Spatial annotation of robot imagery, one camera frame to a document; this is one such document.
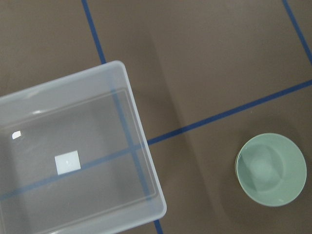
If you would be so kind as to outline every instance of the green bowl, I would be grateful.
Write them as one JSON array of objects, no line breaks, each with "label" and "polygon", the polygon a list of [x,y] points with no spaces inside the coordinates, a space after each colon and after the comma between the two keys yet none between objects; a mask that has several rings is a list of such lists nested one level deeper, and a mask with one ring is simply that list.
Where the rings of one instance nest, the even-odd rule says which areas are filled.
[{"label": "green bowl", "polygon": [[283,206],[302,191],[307,166],[290,139],[265,133],[250,139],[239,151],[235,172],[245,193],[265,206]]}]

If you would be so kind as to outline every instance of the bowl rim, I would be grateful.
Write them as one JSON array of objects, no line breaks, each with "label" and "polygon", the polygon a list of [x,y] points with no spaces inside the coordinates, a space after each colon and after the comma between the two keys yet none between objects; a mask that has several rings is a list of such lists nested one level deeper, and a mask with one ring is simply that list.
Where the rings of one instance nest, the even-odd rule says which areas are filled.
[{"label": "bowl rim", "polygon": [[[304,180],[302,180],[303,183],[302,183],[302,185],[300,186],[300,190],[298,190],[297,195],[294,196],[294,197],[293,197],[292,199],[290,199],[290,200],[287,200],[287,201],[285,201],[285,202],[281,202],[281,203],[276,204],[276,205],[267,204],[267,203],[265,203],[265,202],[262,202],[262,201],[259,201],[259,200],[255,199],[253,196],[251,196],[251,195],[248,193],[248,191],[244,188],[244,186],[242,185],[241,179],[239,178],[239,174],[238,174],[238,160],[239,160],[239,158],[240,158],[240,155],[241,155],[242,150],[243,150],[243,149],[245,148],[245,146],[248,145],[251,141],[254,141],[256,138],[263,137],[263,136],[276,136],[276,137],[283,138],[284,140],[288,141],[289,143],[291,143],[292,145],[294,145],[294,146],[297,148],[297,150],[298,150],[299,154],[302,156],[303,162],[304,162],[305,178],[304,178]],[[255,202],[257,202],[257,203],[259,203],[259,204],[261,204],[261,205],[264,205],[264,206],[279,207],[279,206],[283,206],[283,205],[289,204],[290,202],[294,201],[294,200],[300,195],[300,193],[302,192],[302,190],[303,190],[303,188],[304,188],[304,186],[305,186],[305,184],[306,184],[306,180],[307,180],[307,164],[306,164],[305,158],[304,158],[304,156],[303,156],[301,150],[299,149],[299,147],[298,147],[292,140],[290,140],[288,137],[283,136],[283,135],[281,135],[281,134],[277,134],[277,133],[262,133],[262,134],[258,134],[258,135],[256,135],[256,136],[252,137],[251,139],[249,139],[249,140],[241,147],[241,149],[239,150],[238,154],[236,155],[236,159],[235,159],[235,174],[236,174],[236,178],[238,179],[238,182],[239,182],[241,188],[242,188],[243,191],[248,195],[248,197],[250,197],[253,201],[255,201]]]}]

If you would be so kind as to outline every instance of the clear storage box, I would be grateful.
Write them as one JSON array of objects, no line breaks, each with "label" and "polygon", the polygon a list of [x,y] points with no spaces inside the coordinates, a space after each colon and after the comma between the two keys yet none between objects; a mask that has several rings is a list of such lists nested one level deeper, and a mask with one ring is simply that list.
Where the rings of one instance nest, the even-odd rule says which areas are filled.
[{"label": "clear storage box", "polygon": [[116,233],[166,204],[124,65],[0,98],[0,234]]}]

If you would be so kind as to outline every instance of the plastic bin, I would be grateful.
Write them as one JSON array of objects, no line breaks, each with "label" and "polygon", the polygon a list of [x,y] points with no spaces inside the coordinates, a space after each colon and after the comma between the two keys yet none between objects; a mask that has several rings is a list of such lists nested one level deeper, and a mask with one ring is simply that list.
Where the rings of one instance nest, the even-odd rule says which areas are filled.
[{"label": "plastic bin", "polygon": [[123,63],[0,98],[0,234],[117,233],[166,204]]}]

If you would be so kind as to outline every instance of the blue painter's tape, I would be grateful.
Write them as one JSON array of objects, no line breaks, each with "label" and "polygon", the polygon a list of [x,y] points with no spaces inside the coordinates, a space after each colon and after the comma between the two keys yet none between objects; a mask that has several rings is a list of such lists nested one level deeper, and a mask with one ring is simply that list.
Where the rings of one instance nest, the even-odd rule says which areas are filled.
[{"label": "blue painter's tape", "polygon": [[203,125],[206,125],[206,124],[208,124],[208,123],[217,121],[217,120],[219,120],[219,119],[222,119],[222,118],[225,118],[225,117],[234,115],[234,114],[236,114],[236,113],[238,113],[238,112],[247,110],[247,109],[249,109],[249,108],[255,107],[255,106],[257,106],[257,105],[260,105],[260,104],[262,104],[262,103],[271,101],[271,100],[273,100],[273,99],[280,98],[280,97],[282,97],[282,96],[284,96],[284,95],[293,93],[293,92],[295,92],[295,91],[298,91],[298,90],[300,90],[300,89],[309,87],[309,86],[311,86],[311,85],[312,85],[312,80],[303,82],[303,83],[301,83],[301,84],[295,85],[295,86],[290,87],[290,88],[288,88],[288,89],[284,89],[284,90],[279,91],[279,92],[277,92],[277,93],[274,93],[274,94],[268,95],[268,96],[266,96],[266,97],[262,97],[262,98],[260,98],[260,99],[257,99],[257,100],[255,100],[255,101],[249,102],[249,103],[247,103],[247,104],[244,104],[244,105],[235,107],[235,108],[233,108],[233,109],[230,109],[230,110],[228,110],[228,111],[222,112],[222,113],[217,114],[217,115],[215,115],[215,116],[211,116],[211,117],[209,117],[209,118],[200,120],[200,121],[198,121],[198,122],[192,123],[192,124],[187,125],[187,126],[185,126],[185,127],[182,127],[182,128],[173,130],[173,131],[171,131],[171,132],[165,133],[165,134],[163,134],[163,135],[157,136],[157,137],[155,137],[155,138],[152,138],[152,139],[148,140],[147,143],[148,143],[149,145],[153,145],[153,144],[155,144],[155,143],[157,143],[157,142],[160,142],[160,141],[163,141],[163,140],[172,138],[172,137],[177,136],[177,135],[179,135],[179,134],[188,132],[188,131],[193,130],[193,129],[195,129],[195,128],[199,128],[199,127],[201,127],[201,126],[203,126]]},{"label": "blue painter's tape", "polygon": [[56,182],[60,179],[63,179],[65,177],[68,177],[68,176],[71,176],[75,173],[79,173],[83,170],[86,170],[86,169],[89,169],[89,168],[92,168],[92,167],[95,167],[95,166],[98,166],[102,163],[105,163],[105,162],[108,162],[108,161],[111,161],[115,158],[118,158],[120,156],[124,156],[126,154],[130,154],[132,151],[135,151],[135,150],[138,150],[140,149],[141,146],[140,145],[136,145],[134,146],[133,148],[128,148],[128,149],[124,149],[124,150],[121,150],[121,151],[118,151],[116,153],[113,153],[113,154],[110,154],[110,155],[107,155],[107,156],[104,156],[104,157],[101,157],[99,159],[96,159],[94,161],[91,161],[91,162],[88,162],[86,164],[83,164],[81,166],[81,169],[78,170],[78,171],[73,171],[73,172],[69,172],[69,173],[66,173],[66,174],[62,174],[62,175],[54,175],[54,176],[51,176],[49,178],[46,178],[46,179],[43,179],[43,180],[40,180],[40,181],[37,181],[35,183],[32,183],[32,184],[29,184],[27,186],[24,186],[24,187],[21,187],[21,188],[18,188],[18,189],[15,189],[13,191],[10,191],[8,193],[5,193],[3,195],[0,196],[0,201],[3,201],[3,200],[6,200],[6,199],[9,199],[11,197],[14,197],[14,196],[17,196],[17,195],[20,195],[22,193],[25,193],[27,191],[30,191],[30,190],[33,190],[33,189],[36,189],[36,188],[39,188],[41,186],[44,186],[46,184],[49,184],[49,183],[53,183],[53,182]]},{"label": "blue painter's tape", "polygon": [[[121,106],[119,98],[118,98],[118,94],[116,92],[113,92],[113,100],[114,100],[114,103],[115,103],[115,106],[116,106],[116,109],[117,109],[117,112],[118,112],[118,116],[119,116],[119,119],[120,119],[120,122],[121,122],[121,125],[122,125],[122,128],[123,128],[123,131],[125,133],[128,145],[129,145],[130,148],[132,148],[132,147],[134,147],[133,140],[132,140],[132,137],[131,137],[129,126],[127,124],[127,120],[125,118],[125,115],[124,115],[123,110],[122,110],[122,106]],[[137,156],[137,152],[135,150],[133,150],[133,151],[131,151],[131,155],[132,155],[135,167],[136,167],[136,171],[137,171],[138,177],[140,179],[140,183],[141,183],[142,188],[143,188],[144,195],[145,196],[149,196],[150,195],[150,191],[149,191],[148,184],[146,182],[146,179],[145,179],[145,176],[144,176],[144,172],[142,170],[139,158]]]},{"label": "blue painter's tape", "polygon": [[299,37],[299,39],[301,41],[301,44],[302,44],[302,46],[303,46],[303,48],[304,48],[304,50],[305,50],[305,52],[306,52],[306,54],[308,56],[308,59],[309,59],[311,65],[312,65],[311,50],[310,50],[310,48],[309,48],[309,46],[308,46],[308,44],[307,44],[307,42],[306,42],[306,40],[305,40],[305,38],[303,36],[303,33],[302,33],[302,31],[301,31],[301,29],[300,29],[300,27],[299,27],[299,25],[298,25],[298,23],[296,21],[296,18],[294,17],[294,14],[293,14],[293,12],[292,12],[292,10],[291,10],[287,0],[283,0],[283,4],[285,6],[285,9],[287,11],[287,14],[288,14],[289,18],[292,21],[293,27],[295,28],[295,30],[297,32],[297,35],[298,35],[298,37]]},{"label": "blue painter's tape", "polygon": [[154,221],[154,225],[155,225],[157,234],[163,234],[163,233],[164,233],[164,232],[162,231],[162,228],[161,228],[161,224],[160,224],[159,219]]},{"label": "blue painter's tape", "polygon": [[92,37],[94,40],[94,44],[96,45],[96,48],[97,48],[97,53],[98,53],[99,59],[101,61],[101,64],[105,64],[106,59],[105,59],[105,56],[104,56],[104,53],[102,50],[101,43],[99,42],[99,39],[98,39],[98,33],[97,33],[96,28],[94,26],[93,19],[92,19],[91,13],[90,13],[90,9],[89,9],[87,0],[81,0],[81,2],[82,2],[86,17],[88,19],[89,27],[90,27],[91,34],[92,34]]}]

